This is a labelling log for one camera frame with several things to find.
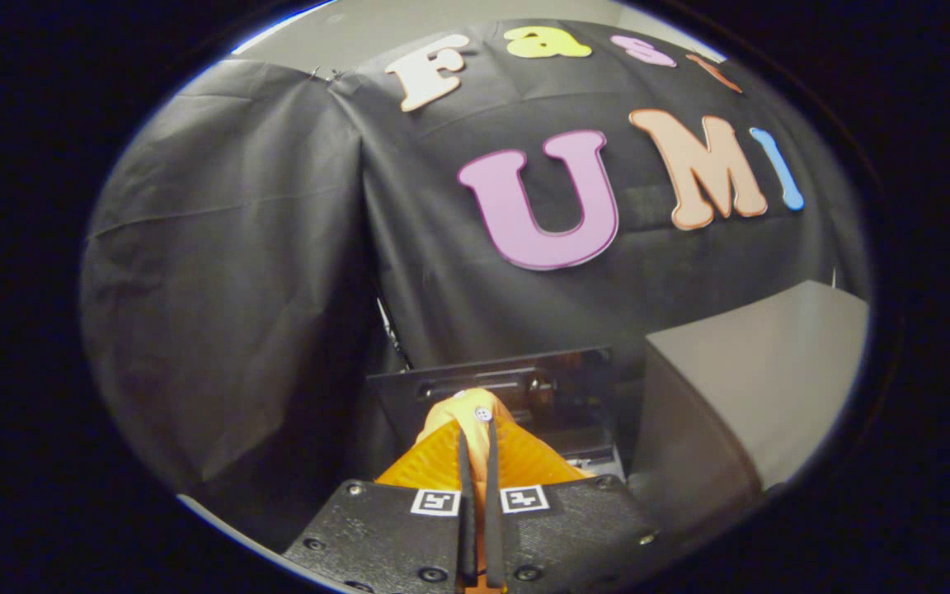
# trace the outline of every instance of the black panel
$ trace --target black panel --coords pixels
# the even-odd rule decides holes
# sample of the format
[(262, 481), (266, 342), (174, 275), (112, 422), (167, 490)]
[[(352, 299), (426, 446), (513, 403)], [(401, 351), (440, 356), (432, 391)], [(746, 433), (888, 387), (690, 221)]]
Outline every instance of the black panel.
[(501, 515), (509, 594), (614, 590), (665, 557), (659, 526), (617, 477), (542, 490), (547, 510)]
[(460, 516), (412, 514), (418, 493), (346, 481), (284, 556), (359, 590), (452, 594)]

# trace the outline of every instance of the white wall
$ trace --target white wall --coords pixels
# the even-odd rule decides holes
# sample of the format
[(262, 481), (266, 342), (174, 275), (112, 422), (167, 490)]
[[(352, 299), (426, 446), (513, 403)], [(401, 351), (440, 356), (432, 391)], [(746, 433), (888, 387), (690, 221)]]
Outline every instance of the white wall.
[(281, 27), (238, 57), (304, 72), (346, 71), (385, 50), (480, 21), (557, 18), (643, 31), (717, 59), (713, 51), (665, 23), (612, 0), (336, 0)]

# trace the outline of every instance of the bolt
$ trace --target bolt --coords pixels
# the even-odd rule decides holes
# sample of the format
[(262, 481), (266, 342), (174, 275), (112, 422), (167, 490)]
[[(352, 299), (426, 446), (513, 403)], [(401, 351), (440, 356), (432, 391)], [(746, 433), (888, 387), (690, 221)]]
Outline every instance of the bolt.
[(532, 582), (538, 578), (540, 578), (540, 570), (533, 567), (533, 565), (524, 565), (524, 567), (515, 571), (515, 579), (520, 580), (520, 582)]
[(445, 579), (449, 576), (445, 571), (439, 570), (438, 568), (423, 568), (420, 570), (420, 579), (425, 580), (425, 582), (445, 582)]

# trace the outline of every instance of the screw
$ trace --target screw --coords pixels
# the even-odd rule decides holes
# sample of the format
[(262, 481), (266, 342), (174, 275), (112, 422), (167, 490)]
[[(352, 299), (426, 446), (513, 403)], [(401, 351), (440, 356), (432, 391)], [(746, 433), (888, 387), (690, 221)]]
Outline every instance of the screw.
[(365, 584), (362, 582), (343, 582), (343, 583), (347, 584), (347, 586), (353, 587), (355, 590), (361, 590), (362, 592), (369, 592), (369, 594), (373, 594), (372, 587), (365, 586)]
[(439, 570), (438, 568), (423, 568), (420, 570), (420, 579), (425, 580), (425, 582), (445, 582), (445, 579), (448, 577), (445, 571)]
[(524, 567), (515, 571), (515, 579), (520, 580), (520, 582), (532, 582), (538, 578), (540, 578), (540, 570), (533, 567), (533, 565), (524, 565)]

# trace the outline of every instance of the foam letter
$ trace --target foam letter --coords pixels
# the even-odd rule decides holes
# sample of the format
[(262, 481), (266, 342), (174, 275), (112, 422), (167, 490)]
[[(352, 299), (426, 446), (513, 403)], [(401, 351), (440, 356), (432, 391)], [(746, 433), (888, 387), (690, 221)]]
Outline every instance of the foam letter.
[(505, 39), (514, 39), (508, 44), (508, 53), (521, 58), (584, 58), (592, 53), (588, 45), (578, 44), (573, 36), (554, 26), (521, 26), (505, 31)]
[(676, 192), (672, 221), (678, 229), (698, 229), (713, 221), (713, 207), (703, 200), (700, 182), (725, 218), (731, 215), (732, 189), (739, 215), (757, 217), (769, 209), (727, 121), (712, 115), (702, 118), (705, 146), (674, 116), (661, 110), (638, 109), (629, 114), (629, 121), (655, 140), (670, 170)]
[(709, 72), (709, 74), (712, 74), (713, 78), (720, 80), (720, 82), (724, 84), (725, 87), (728, 87), (728, 89), (731, 89), (732, 91), (735, 91), (736, 93), (742, 93), (742, 89), (739, 88), (738, 84), (735, 84), (734, 82), (731, 82), (731, 80), (724, 78), (724, 75), (721, 74), (721, 71), (713, 67), (713, 64), (708, 63), (708, 61), (694, 54), (687, 55), (687, 59), (694, 61), (694, 63), (698, 65), (701, 65), (702, 68), (705, 68), (706, 72)]
[(787, 204), (790, 210), (802, 210), (804, 207), (804, 196), (798, 190), (798, 185), (794, 183), (794, 176), (791, 174), (791, 168), (787, 162), (783, 161), (783, 155), (776, 146), (776, 139), (761, 128), (750, 128), (750, 136), (761, 143), (765, 153), (769, 155), (769, 161), (772, 162), (772, 169), (776, 170), (776, 176), (779, 177), (779, 183), (783, 186), (783, 202)]
[(623, 35), (612, 35), (610, 40), (615, 45), (621, 45), (622, 48), (625, 48), (626, 54), (637, 58), (642, 63), (668, 65), (668, 67), (676, 68), (676, 62), (670, 56), (655, 49), (655, 46), (648, 44), (647, 41), (640, 41), (636, 37), (625, 37)]
[[(456, 76), (442, 78), (439, 70), (458, 72), (464, 68), (464, 59), (454, 48), (463, 48), (470, 39), (463, 35), (451, 35), (425, 45), (411, 54), (402, 56), (388, 65), (388, 74), (398, 75), (402, 87), (406, 90), (406, 99), (402, 101), (402, 111), (412, 111), (418, 106), (429, 104), (442, 95), (452, 92), (460, 86)], [(438, 52), (435, 59), (427, 56)]]
[(544, 232), (520, 179), (527, 155), (501, 150), (464, 165), (457, 181), (475, 192), (490, 239), (506, 260), (535, 271), (577, 266), (607, 249), (618, 232), (618, 207), (600, 159), (603, 132), (576, 130), (544, 140), (544, 154), (567, 166), (581, 203), (581, 222), (564, 233)]

